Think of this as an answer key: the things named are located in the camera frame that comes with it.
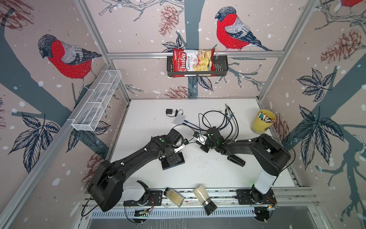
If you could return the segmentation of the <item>black network switch box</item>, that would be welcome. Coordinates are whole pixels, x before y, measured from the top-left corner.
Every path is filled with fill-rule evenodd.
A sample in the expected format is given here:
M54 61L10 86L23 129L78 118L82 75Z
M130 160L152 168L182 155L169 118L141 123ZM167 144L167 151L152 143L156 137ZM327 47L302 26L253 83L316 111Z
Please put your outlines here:
M162 169L167 170L185 163L185 159L182 153L176 153L172 156L165 157L161 160Z

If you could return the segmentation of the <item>black power adapter with cable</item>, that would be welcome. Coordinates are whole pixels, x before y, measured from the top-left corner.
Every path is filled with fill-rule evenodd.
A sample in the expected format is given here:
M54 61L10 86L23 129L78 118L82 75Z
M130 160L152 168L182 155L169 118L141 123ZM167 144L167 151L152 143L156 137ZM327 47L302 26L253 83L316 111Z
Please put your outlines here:
M179 109L179 110L166 109L165 114L167 117L174 118L174 117L177 117L178 115L183 115L184 111L182 109Z

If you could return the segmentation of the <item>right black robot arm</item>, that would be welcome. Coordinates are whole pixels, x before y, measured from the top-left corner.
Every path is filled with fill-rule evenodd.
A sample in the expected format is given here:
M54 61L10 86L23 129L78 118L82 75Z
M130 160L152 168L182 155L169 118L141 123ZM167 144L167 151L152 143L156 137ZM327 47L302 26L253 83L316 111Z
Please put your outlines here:
M205 135L196 133L194 138L204 152L213 149L241 167L245 162L238 155L253 155L262 170L251 187L251 199L255 203L263 203L272 185L286 169L291 155L281 144L267 134L244 140L225 140L216 127L208 129Z

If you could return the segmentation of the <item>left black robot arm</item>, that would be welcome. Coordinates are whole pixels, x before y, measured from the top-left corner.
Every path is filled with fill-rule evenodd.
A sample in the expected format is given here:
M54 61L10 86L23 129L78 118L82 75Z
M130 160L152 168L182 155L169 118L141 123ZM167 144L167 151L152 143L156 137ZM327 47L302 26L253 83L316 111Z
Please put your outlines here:
M179 164L178 152L188 143L175 129L166 135L154 136L144 147L123 159L103 161L89 182L87 191L98 207L107 212L120 201L124 183L134 172L156 159L166 160L170 166Z

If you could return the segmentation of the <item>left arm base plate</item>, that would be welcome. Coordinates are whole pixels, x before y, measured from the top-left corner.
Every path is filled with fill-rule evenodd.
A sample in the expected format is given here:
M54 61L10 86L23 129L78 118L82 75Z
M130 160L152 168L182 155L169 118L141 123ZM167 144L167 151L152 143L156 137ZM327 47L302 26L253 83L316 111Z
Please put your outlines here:
M161 206L163 191L152 190L144 182L125 183L121 202L124 206Z

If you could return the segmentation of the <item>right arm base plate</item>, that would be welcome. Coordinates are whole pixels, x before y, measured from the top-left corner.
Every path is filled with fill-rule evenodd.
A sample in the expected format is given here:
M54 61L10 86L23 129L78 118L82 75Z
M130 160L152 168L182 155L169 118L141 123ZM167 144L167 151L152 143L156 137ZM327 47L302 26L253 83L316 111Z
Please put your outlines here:
M237 189L236 198L239 205L275 205L277 204L274 192L270 189L266 194L251 189Z

